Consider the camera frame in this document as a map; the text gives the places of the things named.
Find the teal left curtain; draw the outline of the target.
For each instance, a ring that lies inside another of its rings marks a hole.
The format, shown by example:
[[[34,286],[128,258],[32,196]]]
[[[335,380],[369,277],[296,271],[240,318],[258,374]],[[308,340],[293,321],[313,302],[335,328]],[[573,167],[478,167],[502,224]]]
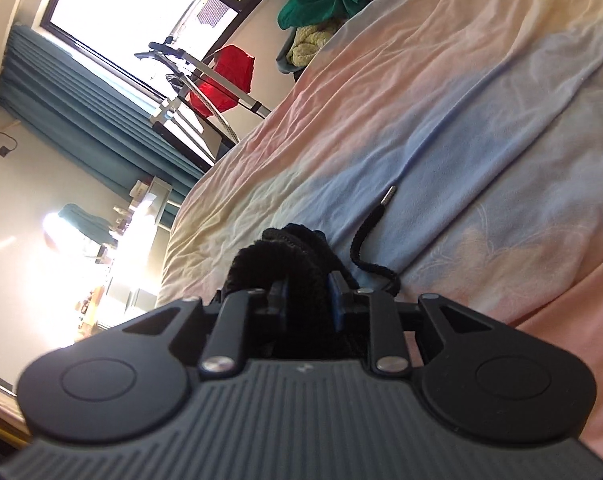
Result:
[[[0,106],[120,197],[157,177],[182,202],[205,174],[155,132],[150,113],[34,30],[11,28]]]

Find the black drawstring pants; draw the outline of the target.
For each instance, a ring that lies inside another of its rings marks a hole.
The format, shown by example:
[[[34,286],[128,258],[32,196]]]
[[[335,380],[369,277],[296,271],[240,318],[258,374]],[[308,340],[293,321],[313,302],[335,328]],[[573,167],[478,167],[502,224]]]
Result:
[[[216,293],[201,367],[230,374],[248,360],[356,360],[382,375],[405,373],[411,362],[395,301],[399,276],[361,257],[396,191],[387,190],[350,246],[357,268],[386,278],[382,288],[361,287],[322,232],[294,223],[266,229],[236,254]]]

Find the yellow knitted garment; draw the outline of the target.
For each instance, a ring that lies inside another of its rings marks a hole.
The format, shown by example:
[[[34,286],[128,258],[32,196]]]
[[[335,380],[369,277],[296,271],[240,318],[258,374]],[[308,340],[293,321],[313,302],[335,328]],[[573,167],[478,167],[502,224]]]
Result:
[[[286,53],[286,61],[297,68],[308,66],[341,25],[343,22],[340,20],[327,20],[320,24],[297,28],[292,47]]]

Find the teal garment on chair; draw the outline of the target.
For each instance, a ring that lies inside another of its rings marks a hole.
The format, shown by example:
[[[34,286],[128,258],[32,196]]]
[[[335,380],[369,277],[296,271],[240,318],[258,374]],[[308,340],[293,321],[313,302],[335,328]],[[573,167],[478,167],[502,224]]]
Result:
[[[64,205],[59,211],[59,217],[96,244],[110,246],[117,244],[117,240],[111,234],[111,225],[108,220],[95,214],[89,214],[76,204]]]

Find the white dresser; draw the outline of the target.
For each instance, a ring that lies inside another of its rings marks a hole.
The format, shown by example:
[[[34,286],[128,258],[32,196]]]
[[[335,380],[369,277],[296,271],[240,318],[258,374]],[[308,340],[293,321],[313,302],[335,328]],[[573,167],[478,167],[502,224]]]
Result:
[[[127,208],[118,208],[111,234],[117,245],[100,251],[98,284],[76,304],[76,340],[138,318],[155,308],[158,278],[149,271],[152,246],[172,187],[154,177],[137,182]]]

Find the window with dark frame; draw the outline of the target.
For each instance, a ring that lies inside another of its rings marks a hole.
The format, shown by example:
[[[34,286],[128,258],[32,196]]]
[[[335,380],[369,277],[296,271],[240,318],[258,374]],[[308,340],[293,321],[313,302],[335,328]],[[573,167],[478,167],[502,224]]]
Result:
[[[204,58],[222,47],[262,0],[49,0],[42,27],[150,96],[167,96],[166,68],[141,61],[169,39]]]

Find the pastel pink blue bedsheet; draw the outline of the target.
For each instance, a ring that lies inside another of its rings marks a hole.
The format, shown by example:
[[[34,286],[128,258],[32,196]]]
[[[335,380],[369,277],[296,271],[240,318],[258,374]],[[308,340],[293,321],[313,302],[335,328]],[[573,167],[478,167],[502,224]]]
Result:
[[[603,0],[375,0],[202,177],[172,228],[161,304],[210,299],[266,229],[323,232],[580,356],[603,457]]]

